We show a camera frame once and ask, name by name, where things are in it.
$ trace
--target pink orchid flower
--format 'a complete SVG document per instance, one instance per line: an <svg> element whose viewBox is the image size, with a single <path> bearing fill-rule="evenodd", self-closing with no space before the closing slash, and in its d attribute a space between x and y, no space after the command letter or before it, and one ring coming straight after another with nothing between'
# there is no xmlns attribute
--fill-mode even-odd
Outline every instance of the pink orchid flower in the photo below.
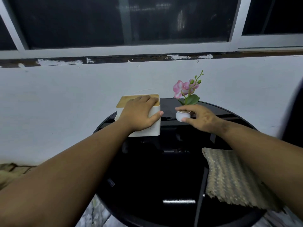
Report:
<svg viewBox="0 0 303 227"><path fill-rule="evenodd" d="M188 94L188 90L184 87L184 83L181 80L178 80L178 82L173 87L175 98L179 99L182 96L182 92L184 95Z"/></svg>
<svg viewBox="0 0 303 227"><path fill-rule="evenodd" d="M190 79L188 82L185 82L184 83L184 87L187 89L187 90L189 90L189 88L191 88L191 93L194 91L194 89L197 89L198 87L199 87L199 84L197 84L196 86L194 86L195 85L195 80L193 80L194 81L194 83L193 84L190 84L190 81L191 80L193 80L193 79Z"/></svg>

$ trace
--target hand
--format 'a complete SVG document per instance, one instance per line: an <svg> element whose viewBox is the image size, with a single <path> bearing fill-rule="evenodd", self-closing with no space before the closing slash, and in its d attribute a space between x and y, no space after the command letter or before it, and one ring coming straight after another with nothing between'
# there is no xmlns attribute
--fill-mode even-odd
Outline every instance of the hand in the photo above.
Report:
<svg viewBox="0 0 303 227"><path fill-rule="evenodd" d="M176 107L177 111L192 111L197 114L196 119L183 118L183 122L187 122L200 131L217 134L224 120L217 117L211 110L201 105L184 105Z"/></svg>
<svg viewBox="0 0 303 227"><path fill-rule="evenodd" d="M141 131L152 126L163 115L163 111L158 111L152 117L148 117L150 109L158 100L158 98L151 98L149 95L129 100L119 120L128 124L132 132Z"/></svg>

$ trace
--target artificial orchid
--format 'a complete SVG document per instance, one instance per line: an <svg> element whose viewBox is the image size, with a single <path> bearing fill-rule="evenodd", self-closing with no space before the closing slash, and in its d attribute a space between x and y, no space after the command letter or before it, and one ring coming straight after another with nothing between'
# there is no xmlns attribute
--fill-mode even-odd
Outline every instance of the artificial orchid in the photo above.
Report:
<svg viewBox="0 0 303 227"><path fill-rule="evenodd" d="M195 90L199 87L199 84L201 83L201 80L198 80L200 76L195 76L195 79L190 79L188 82L183 83L181 80L178 80L178 82L174 85L173 90L175 93L175 98L178 99L178 101L182 105L188 105L188 104L196 104L200 97L197 95L194 95L193 93ZM184 96L184 101L179 100L180 97Z"/></svg>

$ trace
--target white wall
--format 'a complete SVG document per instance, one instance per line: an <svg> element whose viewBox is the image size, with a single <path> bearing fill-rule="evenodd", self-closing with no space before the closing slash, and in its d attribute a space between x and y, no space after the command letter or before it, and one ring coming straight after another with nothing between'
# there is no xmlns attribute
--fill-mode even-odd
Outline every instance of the white wall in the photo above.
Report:
<svg viewBox="0 0 303 227"><path fill-rule="evenodd" d="M41 163L92 134L121 95L173 97L202 69L202 101L276 136L302 67L303 56L285 56L0 68L0 160Z"/></svg>

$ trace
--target round table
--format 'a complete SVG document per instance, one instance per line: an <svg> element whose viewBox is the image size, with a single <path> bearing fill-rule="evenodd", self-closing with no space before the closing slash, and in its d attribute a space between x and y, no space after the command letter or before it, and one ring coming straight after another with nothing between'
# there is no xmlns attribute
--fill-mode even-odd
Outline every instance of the round table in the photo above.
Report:
<svg viewBox="0 0 303 227"><path fill-rule="evenodd" d="M265 213L229 205L204 194L208 163L201 149L231 149L220 137L178 122L174 98L161 100L161 134L128 137L112 161L97 195L125 225L144 227L250 227ZM218 117L255 129L221 107L199 102ZM116 113L95 130L114 122Z"/></svg>

